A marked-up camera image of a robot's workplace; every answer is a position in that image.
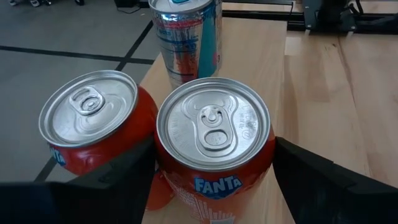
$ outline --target orange soda can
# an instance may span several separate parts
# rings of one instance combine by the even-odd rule
[[[197,79],[167,97],[156,126],[158,162],[192,217],[237,223],[274,156],[261,97],[227,78]]]
[[[39,129],[54,159],[83,175],[152,138],[156,115],[155,101],[130,76],[102,70],[57,90],[42,109]],[[167,181],[155,174],[147,209],[162,208],[172,197]]]

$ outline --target black floor line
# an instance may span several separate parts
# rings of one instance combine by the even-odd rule
[[[131,58],[131,56],[134,54],[134,52],[138,49],[138,46],[142,43],[142,41],[145,39],[146,35],[149,33],[150,29],[153,26],[153,22],[150,21],[148,25],[145,27],[145,29],[142,31],[141,35],[138,37],[138,39],[135,41],[135,43],[132,45],[130,50],[127,52],[127,54],[122,58],[122,57],[112,57],[112,56],[104,56],[104,55],[90,55],[90,54],[80,54],[80,53],[71,53],[71,52],[54,52],[51,50],[36,50],[36,49],[30,49],[33,50],[33,52],[27,52],[27,51],[20,51],[20,52],[27,52],[27,53],[37,53],[39,52],[44,52],[47,55],[59,55],[59,56],[66,56],[66,57],[77,57],[80,56],[80,58],[88,58],[86,56],[95,56],[95,58],[90,58],[90,59],[98,59],[98,60],[106,60],[106,59],[100,59],[98,57],[107,57],[107,58],[118,58],[117,62],[120,62],[119,65],[115,68],[117,71],[123,70],[123,68],[126,66],[127,63],[142,63],[146,65],[152,65],[154,63],[154,60],[149,60],[149,59],[140,59],[140,58]],[[43,169],[40,171],[40,173],[37,175],[36,179],[34,180],[35,182],[43,182],[47,179],[47,177],[50,175],[51,171],[54,169],[55,165],[57,165],[57,162],[53,157],[51,157],[47,163],[44,165]]]
[[[109,55],[95,55],[95,54],[83,54],[76,52],[63,52],[56,50],[41,50],[41,49],[30,49],[24,47],[10,47],[0,45],[0,50],[7,50],[11,52],[24,52],[30,54],[41,54],[41,55],[52,55],[52,56],[62,56],[62,57],[73,57],[73,58],[87,58],[94,60],[106,60],[112,62],[125,62],[126,63],[141,63],[145,65],[152,65],[154,60],[151,59],[143,59],[143,58],[125,58],[125,57],[117,57],[117,56],[109,56]]]
[[[57,165],[57,162],[53,157],[51,157],[44,165],[43,169],[39,172],[34,182],[45,181],[47,177],[50,175],[51,171],[54,169],[55,165]]]
[[[138,49],[138,46],[145,39],[145,37],[147,36],[147,34],[149,33],[149,31],[150,31],[150,29],[152,28],[153,25],[154,25],[154,23],[152,21],[150,21],[148,23],[148,25],[142,31],[141,35],[138,37],[136,42],[132,45],[130,50],[127,52],[126,56],[124,56],[125,60],[120,62],[120,64],[116,67],[116,70],[121,71],[124,68],[124,66],[126,66],[126,64],[128,63],[128,59],[131,58],[131,56],[134,54],[134,52]]]

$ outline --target blue logo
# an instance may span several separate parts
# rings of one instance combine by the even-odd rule
[[[195,190],[211,199],[222,199],[242,187],[242,182],[235,176],[223,177],[217,181],[195,178]]]
[[[52,157],[61,165],[65,166],[67,163],[65,162],[63,156],[61,155],[60,151],[54,149],[53,147],[50,146],[50,151],[52,154]]]

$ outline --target pull tab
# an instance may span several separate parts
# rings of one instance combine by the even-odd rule
[[[104,97],[93,87],[85,86],[72,94],[69,103],[83,116],[99,111],[105,104]]]
[[[233,132],[224,108],[205,106],[198,113],[197,120],[199,141],[206,150],[219,151],[231,145]]]

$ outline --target can rim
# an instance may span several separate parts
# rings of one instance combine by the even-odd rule
[[[204,166],[197,167],[194,166],[194,163],[187,162],[186,158],[181,156],[178,150],[176,150],[173,147],[173,145],[170,143],[169,137],[167,136],[167,121],[169,118],[171,108],[174,107],[174,104],[176,104],[176,102],[183,95],[189,93],[192,90],[192,88],[195,88],[195,86],[197,85],[206,85],[206,83],[208,83],[209,80],[212,80],[212,82],[216,83],[219,82],[233,83],[235,88],[240,88],[242,91],[251,95],[255,100],[253,101],[254,107],[257,108],[257,110],[260,112],[259,115],[261,115],[261,118],[263,119],[263,127],[262,127],[262,132],[259,135],[256,143],[251,147],[251,149],[247,153],[239,156],[238,159],[234,161],[233,164],[225,164],[219,167],[204,167]],[[195,170],[201,170],[207,172],[220,172],[240,167],[249,162],[254,156],[258,154],[258,152],[264,147],[271,133],[271,117],[269,114],[268,107],[265,104],[264,100],[249,86],[239,81],[232,80],[230,78],[209,77],[209,78],[201,78],[194,81],[190,81],[178,87],[173,92],[171,92],[171,94],[168,97],[166,97],[166,99],[159,108],[159,113],[156,119],[156,131],[159,137],[159,141],[162,144],[163,148],[179,163]]]
[[[134,90],[133,96],[134,100],[131,104],[131,106],[128,109],[128,112],[126,113],[126,117],[124,119],[121,119],[120,122],[113,128],[109,129],[109,131],[105,132],[103,135],[101,135],[98,138],[90,139],[89,141],[83,141],[80,143],[68,143],[68,142],[61,142],[61,141],[56,141],[56,139],[51,137],[50,131],[49,131],[49,124],[48,120],[51,117],[51,114],[53,114],[53,110],[59,105],[60,103],[60,98],[63,98],[67,95],[67,93],[73,89],[74,86],[87,82],[88,80],[95,80],[98,77],[98,75],[119,75],[123,80],[125,80],[126,84],[130,85],[131,88]],[[89,146],[94,143],[97,143],[101,141],[102,139],[108,137],[112,133],[117,130],[120,125],[125,122],[125,120],[130,116],[131,112],[134,110],[134,108],[137,105],[138,102],[138,88],[137,84],[135,81],[127,74],[116,71],[116,70],[98,70],[94,72],[89,72],[84,75],[80,75],[79,77],[76,77],[72,79],[71,81],[67,82],[63,86],[61,86],[57,91],[55,91],[50,98],[45,102],[43,105],[42,110],[40,111],[39,114],[39,131],[42,137],[49,143],[54,146],[59,146],[59,147],[68,147],[68,148],[76,148],[76,147],[82,147],[82,146]]]
[[[152,10],[155,10],[156,12],[160,12],[160,13],[164,13],[164,14],[172,14],[172,13],[181,13],[181,14],[186,14],[189,12],[193,12],[199,9],[203,9],[204,7],[206,7],[207,5],[209,5],[211,3],[211,0],[207,0],[207,2],[205,4],[200,5],[199,7],[193,8],[193,9],[186,9],[186,10],[182,10],[179,12],[173,12],[173,11],[163,11],[163,10],[159,10],[157,9],[154,5],[153,2],[155,1],[159,1],[159,0],[148,0],[148,5]]]

